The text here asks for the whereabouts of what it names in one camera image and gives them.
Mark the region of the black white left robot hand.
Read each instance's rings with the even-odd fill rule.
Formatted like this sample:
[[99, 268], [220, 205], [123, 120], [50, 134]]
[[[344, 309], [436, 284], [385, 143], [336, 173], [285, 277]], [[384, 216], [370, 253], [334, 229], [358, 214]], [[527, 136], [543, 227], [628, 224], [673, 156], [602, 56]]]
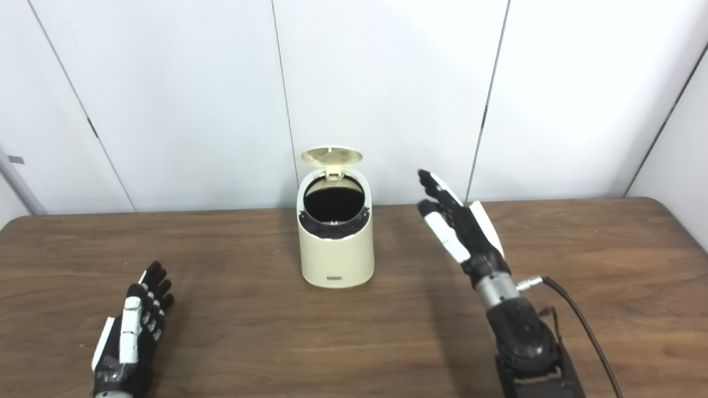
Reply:
[[91, 361], [94, 397], [145, 397], [153, 362], [174, 304], [172, 284], [158, 260], [127, 289], [122, 312], [108, 317]]

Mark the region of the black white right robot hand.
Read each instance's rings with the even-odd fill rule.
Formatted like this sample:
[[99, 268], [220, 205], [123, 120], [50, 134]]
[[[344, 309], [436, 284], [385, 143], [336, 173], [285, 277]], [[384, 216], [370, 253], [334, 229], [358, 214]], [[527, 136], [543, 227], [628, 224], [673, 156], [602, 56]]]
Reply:
[[510, 275], [501, 243], [480, 202], [465, 206], [435, 174], [424, 169], [417, 174], [428, 196], [418, 202], [418, 212], [472, 285], [494, 274]]

